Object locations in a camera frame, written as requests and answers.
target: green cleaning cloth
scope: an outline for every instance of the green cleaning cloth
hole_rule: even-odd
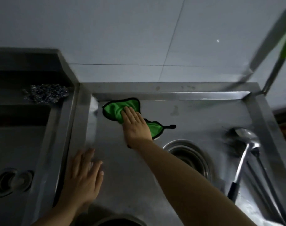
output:
[[[111,121],[118,121],[120,124],[123,123],[123,118],[121,115],[121,111],[124,109],[124,107],[132,107],[136,112],[141,113],[141,105],[140,101],[137,98],[127,98],[124,100],[118,100],[118,101],[111,101],[106,103],[103,108],[103,115],[111,120]],[[164,129],[175,129],[176,125],[169,125],[169,126],[163,126],[157,121],[149,121],[147,119],[144,119],[150,129],[152,139],[155,139],[159,137]]]

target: sink drain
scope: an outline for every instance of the sink drain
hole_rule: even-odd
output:
[[[190,141],[174,140],[163,149],[197,170],[208,180],[211,179],[210,169],[202,151]]]
[[[34,173],[25,171],[18,173],[14,168],[5,168],[0,174],[0,198],[12,192],[25,192],[31,187]]]

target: white tiled wall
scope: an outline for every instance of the white tiled wall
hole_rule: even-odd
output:
[[[284,11],[286,0],[0,0],[0,46],[58,48],[81,82],[234,82]],[[284,39],[250,81],[264,85]],[[267,99],[286,106],[286,63]]]

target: stain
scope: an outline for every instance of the stain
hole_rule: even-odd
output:
[[[187,86],[189,89],[195,89],[194,86]]]
[[[170,113],[171,116],[178,116],[179,115],[179,107],[177,105],[174,106],[174,109],[172,113]]]

